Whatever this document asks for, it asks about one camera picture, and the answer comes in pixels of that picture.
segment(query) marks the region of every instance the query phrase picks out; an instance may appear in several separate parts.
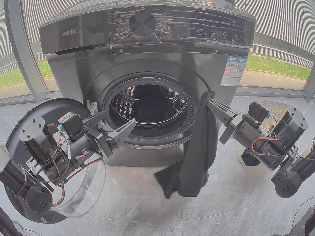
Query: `blue connector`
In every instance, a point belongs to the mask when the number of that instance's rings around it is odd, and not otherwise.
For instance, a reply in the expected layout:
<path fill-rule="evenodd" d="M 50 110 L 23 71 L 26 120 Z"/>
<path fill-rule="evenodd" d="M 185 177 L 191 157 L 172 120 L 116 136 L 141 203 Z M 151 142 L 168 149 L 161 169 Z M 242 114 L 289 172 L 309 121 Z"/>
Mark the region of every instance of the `blue connector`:
<path fill-rule="evenodd" d="M 268 112 L 268 114 L 267 114 L 266 118 L 267 118 L 267 119 L 269 119 L 269 118 L 270 118 L 270 116 L 271 116 L 271 113 L 270 113 L 270 112 Z"/>
<path fill-rule="evenodd" d="M 58 127 L 60 128 L 60 130 L 61 130 L 62 132 L 65 131 L 65 127 L 64 127 L 62 124 L 59 124 Z"/>

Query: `energy label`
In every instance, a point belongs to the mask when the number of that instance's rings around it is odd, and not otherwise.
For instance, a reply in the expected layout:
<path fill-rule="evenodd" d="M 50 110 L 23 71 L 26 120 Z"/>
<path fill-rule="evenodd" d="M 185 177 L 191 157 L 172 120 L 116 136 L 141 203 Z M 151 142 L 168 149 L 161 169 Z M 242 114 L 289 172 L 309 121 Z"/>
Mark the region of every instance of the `energy label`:
<path fill-rule="evenodd" d="M 247 58 L 229 56 L 227 58 L 225 71 L 220 86 L 237 87 L 244 72 L 246 61 Z"/>

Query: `rotary knob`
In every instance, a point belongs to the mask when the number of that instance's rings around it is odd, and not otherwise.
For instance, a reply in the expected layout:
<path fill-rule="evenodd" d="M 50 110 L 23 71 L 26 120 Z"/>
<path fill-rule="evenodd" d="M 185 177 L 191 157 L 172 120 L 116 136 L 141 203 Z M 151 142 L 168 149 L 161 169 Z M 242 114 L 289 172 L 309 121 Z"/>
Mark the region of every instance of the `rotary knob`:
<path fill-rule="evenodd" d="M 129 27 L 136 35 L 148 35 L 155 29 L 155 18 L 150 12 L 145 10 L 138 11 L 129 19 Z"/>

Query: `qr code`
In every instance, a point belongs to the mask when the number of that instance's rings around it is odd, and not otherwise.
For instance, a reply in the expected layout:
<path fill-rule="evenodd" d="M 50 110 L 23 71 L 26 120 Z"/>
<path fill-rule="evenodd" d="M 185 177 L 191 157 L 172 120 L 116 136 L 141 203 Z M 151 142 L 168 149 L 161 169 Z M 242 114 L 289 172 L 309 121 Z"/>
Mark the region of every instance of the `qr code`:
<path fill-rule="evenodd" d="M 243 64 L 241 65 L 236 65 L 234 68 L 234 73 L 241 73 L 243 70 Z"/>

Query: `cable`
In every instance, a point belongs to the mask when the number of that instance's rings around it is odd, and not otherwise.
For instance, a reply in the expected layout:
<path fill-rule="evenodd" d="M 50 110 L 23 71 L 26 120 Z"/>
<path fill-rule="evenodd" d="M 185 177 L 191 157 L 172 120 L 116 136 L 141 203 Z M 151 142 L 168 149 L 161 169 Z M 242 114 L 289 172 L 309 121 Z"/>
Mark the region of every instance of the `cable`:
<path fill-rule="evenodd" d="M 57 167 L 57 164 L 56 164 L 55 160 L 53 159 L 53 157 L 51 156 L 51 154 L 50 154 L 50 153 L 48 153 L 48 155 L 49 155 L 50 159 L 52 160 L 53 165 L 54 165 L 54 166 L 55 166 L 55 168 L 56 168 L 57 175 L 58 175 L 58 176 L 59 176 L 59 178 L 60 178 L 60 181 L 61 181 L 61 187 L 62 187 L 62 195 L 61 195 L 61 199 L 60 199 L 57 203 L 54 203 L 54 204 L 52 205 L 53 207 L 55 207 L 55 206 L 57 206 L 57 205 L 61 204 L 61 203 L 64 201 L 64 199 L 65 199 L 65 186 L 63 185 L 63 181 L 62 181 L 62 179 L 61 179 L 61 175 L 60 175 L 60 172 L 59 172 L 59 170 L 58 170 L 58 167 Z"/>
<path fill-rule="evenodd" d="M 300 156 L 299 153 L 297 153 L 297 156 L 298 156 L 299 158 L 306 159 L 306 160 L 310 160 L 310 161 L 314 161 L 314 160 L 315 160 L 315 159 L 313 159 L 313 158 L 307 158 L 307 157 L 304 157 L 304 156 Z"/>
<path fill-rule="evenodd" d="M 56 182 L 58 180 L 61 180 L 62 182 L 62 178 L 66 175 L 66 173 L 68 172 L 68 169 L 70 167 L 70 159 L 71 159 L 71 148 L 70 148 L 70 144 L 69 144 L 69 140 L 68 138 L 66 137 L 66 135 L 61 131 L 61 134 L 63 135 L 63 137 L 65 138 L 66 142 L 67 142 L 67 147 L 68 147 L 68 164 L 67 164 L 67 167 L 65 169 L 65 171 L 62 173 L 62 175 L 54 180 L 51 180 L 51 181 L 42 181 L 42 180 L 39 180 L 37 178 L 35 178 L 33 175 L 31 175 L 27 170 L 24 169 L 24 171 L 26 173 L 28 173 L 35 181 L 37 182 L 40 182 L 40 183 L 52 183 L 52 182 Z"/>
<path fill-rule="evenodd" d="M 97 155 L 100 156 L 100 158 L 99 158 L 99 159 L 96 159 L 96 160 L 94 160 L 94 161 L 92 161 L 92 162 L 90 162 L 90 163 L 88 163 L 88 164 L 87 164 L 86 166 L 84 166 L 81 170 L 77 171 L 76 173 L 74 173 L 73 175 L 71 175 L 69 178 L 66 178 L 66 179 L 65 179 L 65 182 L 68 182 L 71 178 L 73 178 L 75 175 L 77 175 L 79 172 L 81 172 L 82 170 L 84 170 L 84 169 L 85 169 L 86 167 L 88 167 L 89 165 L 91 165 L 91 164 L 93 164 L 93 163 L 96 163 L 96 162 L 99 162 L 100 160 L 103 159 L 103 154 L 98 153 L 98 152 L 96 152 L 96 151 L 91 151 L 91 152 L 96 153 Z"/>
<path fill-rule="evenodd" d="M 29 231 L 29 232 L 33 232 L 33 233 L 36 233 L 36 234 L 38 234 L 38 235 L 40 235 L 40 236 L 42 236 L 41 234 L 39 234 L 38 232 L 36 232 L 36 231 L 32 231 L 32 230 L 29 230 L 29 229 L 24 229 L 25 231 Z"/>
<path fill-rule="evenodd" d="M 297 212 L 299 211 L 299 209 L 302 207 L 302 205 L 304 205 L 307 201 L 309 201 L 309 200 L 311 200 L 311 199 L 313 199 L 313 198 L 315 198 L 315 196 L 314 197 L 311 197 L 311 198 L 309 198 L 308 200 L 306 200 L 303 204 L 301 204 L 301 206 L 297 209 L 297 211 L 296 211 L 296 213 L 295 213 L 295 215 L 294 215 L 294 218 L 293 218 L 293 222 L 292 222 L 292 227 L 291 227 L 291 230 L 292 230 L 292 228 L 293 228 L 293 224 L 294 224 L 294 220 L 295 220 L 295 217 L 296 217 L 296 215 L 297 215 Z"/>
<path fill-rule="evenodd" d="M 270 138 L 270 137 L 258 137 L 256 138 L 253 142 L 252 142 L 252 145 L 251 145 L 251 149 L 252 149 L 252 152 L 254 152 L 255 154 L 257 155 L 269 155 L 269 154 L 266 154 L 266 153 L 260 153 L 260 152 L 256 152 L 255 149 L 254 149 L 254 143 L 258 140 L 268 140 L 268 141 L 279 141 L 280 138 Z"/>
<path fill-rule="evenodd" d="M 306 160 L 309 160 L 309 161 L 314 161 L 314 160 L 315 160 L 314 151 L 313 151 L 314 140 L 315 140 L 315 137 L 313 138 L 313 143 L 312 143 L 312 147 L 311 147 L 311 152 L 312 152 L 312 154 L 313 154 L 313 158 L 307 158 L 307 157 L 304 157 L 304 156 L 300 156 L 300 155 L 297 153 L 297 156 L 298 156 L 299 158 L 306 159 Z"/>
<path fill-rule="evenodd" d="M 60 132 L 60 137 L 59 137 L 59 140 L 57 141 L 57 144 L 59 145 L 62 139 L 62 134 L 61 134 L 61 130 L 59 129 L 59 126 L 57 124 L 51 123 L 48 125 L 48 127 L 57 127 L 58 131 Z"/>
<path fill-rule="evenodd" d="M 17 193 L 17 194 L 14 193 L 14 197 L 15 197 L 15 198 L 19 197 L 19 193 L 20 193 L 21 190 L 26 186 L 26 183 L 27 183 L 27 177 L 26 177 L 26 173 L 25 173 L 23 167 L 22 167 L 21 165 L 19 165 L 19 164 L 18 164 L 18 166 L 20 166 L 20 168 L 23 170 L 23 173 L 24 173 L 24 176 L 25 176 L 25 180 L 24 180 L 24 183 L 23 183 L 22 187 L 21 187 L 20 190 L 18 191 L 18 193 Z"/>

